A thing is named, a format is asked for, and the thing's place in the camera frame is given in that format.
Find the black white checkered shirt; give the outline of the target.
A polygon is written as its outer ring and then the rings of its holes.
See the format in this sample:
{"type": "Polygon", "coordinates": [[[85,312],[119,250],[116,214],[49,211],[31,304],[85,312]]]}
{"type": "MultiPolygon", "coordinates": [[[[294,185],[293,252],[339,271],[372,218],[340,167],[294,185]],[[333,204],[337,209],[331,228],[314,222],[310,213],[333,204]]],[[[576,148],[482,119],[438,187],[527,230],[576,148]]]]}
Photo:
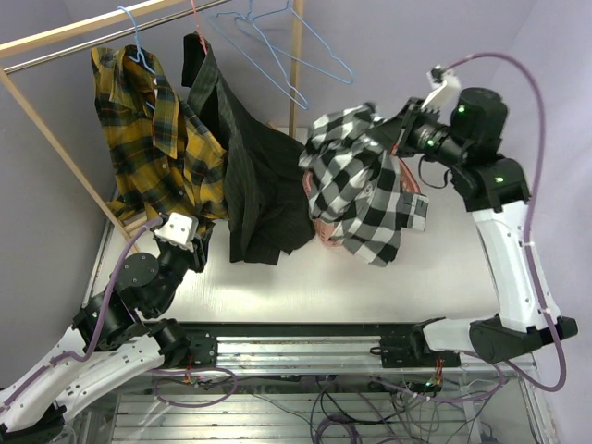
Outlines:
{"type": "Polygon", "coordinates": [[[422,192],[401,188],[400,159],[365,135],[384,120],[368,102],[324,114],[299,158],[312,173],[310,218],[335,224],[338,247],[379,267],[396,259],[404,229],[425,229],[429,206],[422,192]]]}

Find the blue wire hanger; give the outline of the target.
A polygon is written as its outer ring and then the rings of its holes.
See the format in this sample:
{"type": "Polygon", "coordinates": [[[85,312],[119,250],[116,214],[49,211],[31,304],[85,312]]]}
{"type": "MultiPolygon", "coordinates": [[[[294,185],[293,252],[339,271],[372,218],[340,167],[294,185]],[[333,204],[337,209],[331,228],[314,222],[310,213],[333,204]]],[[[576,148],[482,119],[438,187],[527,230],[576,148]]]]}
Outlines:
{"type": "Polygon", "coordinates": [[[254,1],[248,2],[248,11],[245,15],[233,19],[237,29],[243,34],[255,39],[265,45],[276,60],[282,75],[285,77],[286,85],[290,90],[297,89],[297,74],[299,68],[309,68],[337,82],[351,85],[354,82],[352,69],[346,62],[338,57],[326,40],[304,19],[303,1],[284,1],[280,8],[272,9],[262,13],[254,12],[254,1]],[[262,19],[268,19],[282,13],[288,13],[291,20],[291,44],[290,50],[285,51],[271,42],[263,29],[259,26],[262,19]],[[336,62],[345,71],[344,75],[338,75],[326,68],[321,68],[303,57],[304,33],[310,33],[314,39],[326,50],[329,59],[336,62]]]}

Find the blue hanger checkered shirt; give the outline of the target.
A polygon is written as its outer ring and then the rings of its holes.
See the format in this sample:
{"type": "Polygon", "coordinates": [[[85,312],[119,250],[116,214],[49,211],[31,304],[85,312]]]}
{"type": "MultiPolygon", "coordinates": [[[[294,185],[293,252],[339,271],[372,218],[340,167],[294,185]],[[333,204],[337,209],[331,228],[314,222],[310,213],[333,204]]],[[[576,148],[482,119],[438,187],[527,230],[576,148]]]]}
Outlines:
{"type": "Polygon", "coordinates": [[[217,11],[206,21],[234,49],[244,56],[257,71],[286,96],[291,105],[307,110],[309,103],[295,80],[290,79],[284,54],[273,44],[264,19],[274,19],[288,12],[292,1],[247,1],[243,9],[217,11]]]}

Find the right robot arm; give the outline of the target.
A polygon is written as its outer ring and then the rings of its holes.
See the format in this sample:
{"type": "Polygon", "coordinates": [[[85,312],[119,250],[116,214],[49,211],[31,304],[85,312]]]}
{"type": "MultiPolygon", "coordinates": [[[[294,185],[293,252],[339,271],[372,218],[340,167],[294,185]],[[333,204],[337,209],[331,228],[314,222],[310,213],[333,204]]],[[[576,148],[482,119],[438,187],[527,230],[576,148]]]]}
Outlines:
{"type": "Polygon", "coordinates": [[[397,116],[368,132],[399,157],[417,155],[448,169],[475,222],[499,303],[490,318],[421,324],[407,345],[415,364],[429,365],[440,352],[469,352],[497,364],[578,333],[576,321],[561,315],[550,296],[526,238],[534,194],[520,164],[499,152],[507,116],[498,93],[471,87],[461,91],[448,125],[412,98],[397,116]]]}

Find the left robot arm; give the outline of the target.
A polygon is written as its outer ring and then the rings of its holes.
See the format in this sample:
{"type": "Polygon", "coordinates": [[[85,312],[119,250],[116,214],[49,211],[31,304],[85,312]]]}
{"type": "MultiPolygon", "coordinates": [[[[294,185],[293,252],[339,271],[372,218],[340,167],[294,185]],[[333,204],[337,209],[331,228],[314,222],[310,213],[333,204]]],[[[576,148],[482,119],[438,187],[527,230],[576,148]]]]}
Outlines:
{"type": "Polygon", "coordinates": [[[185,275],[204,271],[208,238],[178,244],[159,237],[159,254],[124,250],[105,290],[75,315],[55,347],[1,391],[1,440],[44,443],[69,418],[130,379],[188,358],[190,338],[165,319],[185,275]]]}

